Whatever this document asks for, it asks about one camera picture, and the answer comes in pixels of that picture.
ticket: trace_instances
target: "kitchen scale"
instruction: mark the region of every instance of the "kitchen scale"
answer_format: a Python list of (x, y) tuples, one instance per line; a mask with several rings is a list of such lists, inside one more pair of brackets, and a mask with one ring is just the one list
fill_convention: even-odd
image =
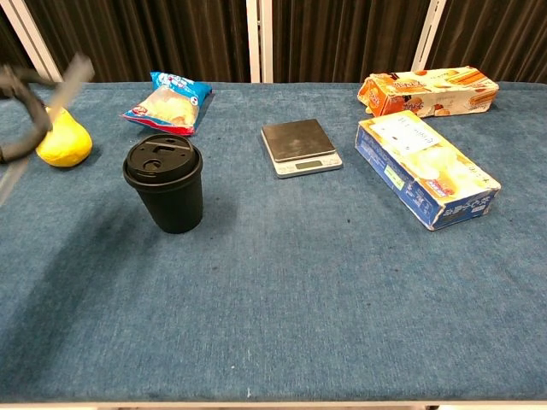
[(263, 126), (261, 133), (279, 178), (342, 167), (342, 160), (317, 120)]

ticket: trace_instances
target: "chip bag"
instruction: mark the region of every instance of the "chip bag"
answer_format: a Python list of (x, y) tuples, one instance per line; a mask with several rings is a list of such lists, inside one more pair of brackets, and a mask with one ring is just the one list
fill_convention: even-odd
[(193, 134), (199, 109), (212, 91), (210, 85), (169, 73), (152, 72), (150, 76), (154, 91), (122, 116), (160, 131)]

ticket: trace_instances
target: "coffee cup lid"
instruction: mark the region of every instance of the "coffee cup lid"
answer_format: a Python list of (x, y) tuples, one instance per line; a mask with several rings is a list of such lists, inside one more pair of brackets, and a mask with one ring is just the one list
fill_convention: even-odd
[(163, 184), (191, 173), (196, 163), (196, 151), (186, 138), (158, 134), (145, 138), (129, 151), (126, 169), (138, 182)]

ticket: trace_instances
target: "food box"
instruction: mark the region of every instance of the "food box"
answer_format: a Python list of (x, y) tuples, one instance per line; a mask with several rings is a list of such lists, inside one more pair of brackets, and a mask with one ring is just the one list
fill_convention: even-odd
[(501, 190), (409, 110), (359, 122), (355, 146), (430, 231), (486, 214)]
[(419, 117), (483, 113), (499, 86), (473, 67), (371, 74), (357, 94), (375, 117), (410, 110)]

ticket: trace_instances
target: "yellow fruit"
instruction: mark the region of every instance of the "yellow fruit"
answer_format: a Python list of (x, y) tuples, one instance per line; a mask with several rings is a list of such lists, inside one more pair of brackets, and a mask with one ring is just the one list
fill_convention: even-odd
[(36, 153), (53, 167), (73, 167), (87, 158), (92, 146), (89, 132), (62, 108)]

